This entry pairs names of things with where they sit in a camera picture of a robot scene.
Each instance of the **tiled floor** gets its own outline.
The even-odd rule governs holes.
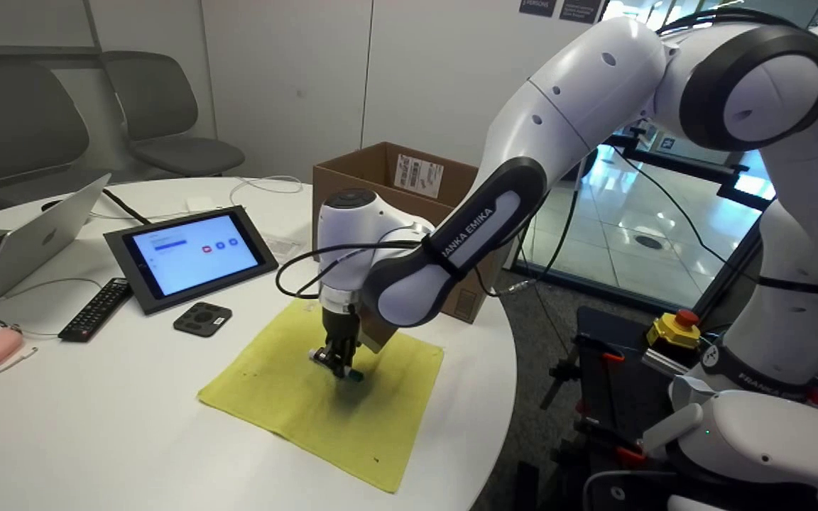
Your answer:
[[[759,217],[752,208],[717,197],[718,185],[650,165],[643,165],[643,171],[684,207],[702,241],[723,258]],[[582,184],[574,220],[552,268],[692,307],[721,262],[699,246],[671,201],[604,145]],[[530,261],[546,265],[551,258],[571,197],[571,189],[556,187],[536,214],[523,244]],[[644,246],[636,236],[660,247]]]

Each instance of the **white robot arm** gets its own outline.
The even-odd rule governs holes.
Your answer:
[[[349,374],[360,315],[392,327],[430,321],[452,286],[509,242],[562,174],[618,127],[652,119],[705,148],[760,149],[782,198],[760,223],[766,252],[756,293],[716,347],[715,362],[705,360],[691,376],[714,391],[769,394],[773,410],[782,410],[783,397],[797,400],[818,373],[818,31],[743,9],[707,16],[723,23],[692,28],[695,17],[688,17],[672,27],[684,30],[663,36],[615,18],[558,52],[497,114],[473,187],[436,228],[368,191],[330,197],[318,219],[319,247],[421,243],[322,253],[328,337],[315,361],[340,378]],[[361,342],[378,351],[386,341]],[[710,405],[707,420],[724,415]],[[799,437],[817,434],[796,427],[804,426],[795,425]],[[789,463],[773,473],[772,463],[757,463],[746,476],[717,463],[707,439],[691,439],[685,453],[702,468],[818,488],[817,468],[812,475]]]

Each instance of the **white round table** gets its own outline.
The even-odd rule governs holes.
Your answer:
[[[185,200],[229,204],[240,181],[208,177],[110,187],[144,216],[185,211]],[[292,190],[293,183],[262,181]],[[257,229],[310,247],[311,187],[236,192]],[[47,201],[0,211],[13,229]],[[94,212],[124,216],[101,197]],[[37,270],[37,282],[121,276],[103,233],[133,226],[91,218],[78,239]],[[311,260],[286,272],[296,288]],[[56,333],[97,289],[57,282],[0,301],[0,318]],[[263,275],[206,297],[233,310],[210,339],[173,330],[190,304],[145,317],[134,298],[88,344],[28,336],[38,351],[0,374],[0,509],[449,509],[471,507],[501,450],[516,394],[516,353],[503,307],[488,298],[474,324],[441,314],[406,333],[445,356],[395,495],[353,478],[260,427],[199,403],[217,376],[290,299]]]

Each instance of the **franka emika robot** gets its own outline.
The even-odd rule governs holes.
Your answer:
[[[439,226],[370,191],[325,202],[318,247],[348,246],[320,256],[327,345],[312,357],[343,378],[359,343],[386,343],[360,317],[430,321],[563,174],[637,119],[704,148],[759,149],[778,194],[760,218],[756,290],[675,379],[675,413],[646,432],[646,450],[676,451],[725,481],[806,486],[818,500],[818,410],[799,402],[818,373],[818,27],[745,9],[696,13],[659,33],[626,17],[592,26],[497,113],[473,187]],[[668,507],[717,509],[679,497]]]

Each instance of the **wall sign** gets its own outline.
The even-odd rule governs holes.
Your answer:
[[[554,16],[557,0],[520,0],[520,12],[536,16]]]
[[[559,19],[593,25],[601,12],[601,0],[565,0]]]

